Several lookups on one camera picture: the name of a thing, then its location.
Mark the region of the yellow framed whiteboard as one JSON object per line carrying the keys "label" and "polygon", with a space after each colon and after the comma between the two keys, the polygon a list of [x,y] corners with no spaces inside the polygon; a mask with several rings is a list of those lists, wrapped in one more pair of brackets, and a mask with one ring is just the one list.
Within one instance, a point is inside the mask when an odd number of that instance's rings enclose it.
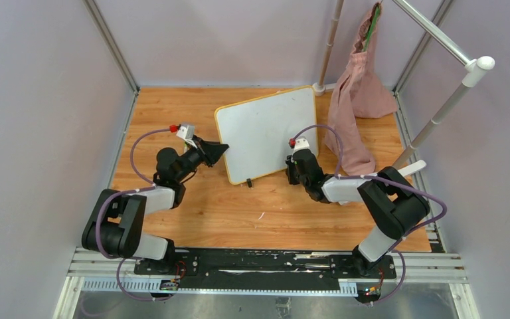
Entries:
{"label": "yellow framed whiteboard", "polygon": [[229,145],[228,181],[245,183],[286,169],[289,140],[317,123],[314,90],[302,86],[222,106],[214,120],[220,142]]}

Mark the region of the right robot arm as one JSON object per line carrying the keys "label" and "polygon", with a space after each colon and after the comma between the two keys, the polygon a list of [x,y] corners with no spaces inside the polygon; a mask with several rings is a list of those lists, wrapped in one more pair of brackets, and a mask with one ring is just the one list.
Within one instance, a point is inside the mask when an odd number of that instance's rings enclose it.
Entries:
{"label": "right robot arm", "polygon": [[401,169],[387,166],[370,178],[326,174],[309,149],[288,155],[286,165],[289,184],[302,185],[316,202],[365,204],[375,226],[353,249],[349,263],[361,277],[378,271],[389,249],[430,212],[427,200],[407,180],[426,167],[423,160]]}

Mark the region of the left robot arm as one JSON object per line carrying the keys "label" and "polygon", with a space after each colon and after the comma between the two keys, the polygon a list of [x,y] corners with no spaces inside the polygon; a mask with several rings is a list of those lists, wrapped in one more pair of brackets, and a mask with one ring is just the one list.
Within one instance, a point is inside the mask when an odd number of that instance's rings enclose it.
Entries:
{"label": "left robot arm", "polygon": [[200,165],[212,167],[228,149],[228,144],[193,136],[183,154],[173,148],[159,150],[156,172],[149,187],[101,192],[82,232],[82,247],[99,252],[107,259],[151,262],[158,273],[172,273],[180,264],[175,244],[171,239],[146,233],[143,230],[145,216],[180,206],[187,177]]}

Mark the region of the wooden rack pole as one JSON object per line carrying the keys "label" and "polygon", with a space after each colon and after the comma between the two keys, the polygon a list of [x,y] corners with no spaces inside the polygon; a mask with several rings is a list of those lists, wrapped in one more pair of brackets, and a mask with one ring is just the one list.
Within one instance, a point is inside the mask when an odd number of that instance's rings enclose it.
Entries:
{"label": "wooden rack pole", "polygon": [[332,48],[334,45],[335,36],[336,36],[336,32],[337,32],[337,28],[338,28],[338,24],[339,24],[339,20],[340,20],[344,2],[345,2],[344,0],[337,0],[335,3],[335,9],[334,9],[333,17],[330,22],[330,28],[329,28],[328,37],[326,40],[325,53],[323,55],[319,79],[314,85],[314,89],[316,92],[325,92],[325,84],[324,84],[325,75],[327,72],[327,67],[329,64],[331,51],[332,51]]}

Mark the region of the pink cloth bag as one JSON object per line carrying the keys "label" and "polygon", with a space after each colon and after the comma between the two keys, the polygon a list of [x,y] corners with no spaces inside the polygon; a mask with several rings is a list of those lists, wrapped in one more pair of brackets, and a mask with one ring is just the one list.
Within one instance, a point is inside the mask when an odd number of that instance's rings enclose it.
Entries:
{"label": "pink cloth bag", "polygon": [[377,119],[397,111],[395,99],[375,72],[378,24],[383,11],[373,5],[358,28],[347,66],[333,89],[324,144],[341,162],[348,175],[367,175],[375,171],[376,161],[365,146],[357,118]]}

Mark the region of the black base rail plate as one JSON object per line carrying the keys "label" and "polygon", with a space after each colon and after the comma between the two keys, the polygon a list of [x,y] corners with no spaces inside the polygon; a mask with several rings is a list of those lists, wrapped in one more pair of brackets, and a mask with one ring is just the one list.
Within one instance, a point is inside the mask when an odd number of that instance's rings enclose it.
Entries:
{"label": "black base rail plate", "polygon": [[169,261],[144,259],[136,275],[171,276],[183,288],[218,290],[330,291],[339,280],[373,284],[396,278],[394,261],[356,259],[349,251],[177,249]]}

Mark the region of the white clothes rack frame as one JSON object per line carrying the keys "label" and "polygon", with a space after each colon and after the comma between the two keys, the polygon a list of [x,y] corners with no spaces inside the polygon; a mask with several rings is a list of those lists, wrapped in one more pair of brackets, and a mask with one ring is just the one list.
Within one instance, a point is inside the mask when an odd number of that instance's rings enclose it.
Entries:
{"label": "white clothes rack frame", "polygon": [[420,147],[428,179],[451,188],[497,183],[510,156],[510,1],[458,1],[443,30],[469,57],[488,54],[497,64],[473,88],[465,88],[465,68],[443,48],[429,45],[403,90],[408,123],[418,132],[455,96],[456,108]]}

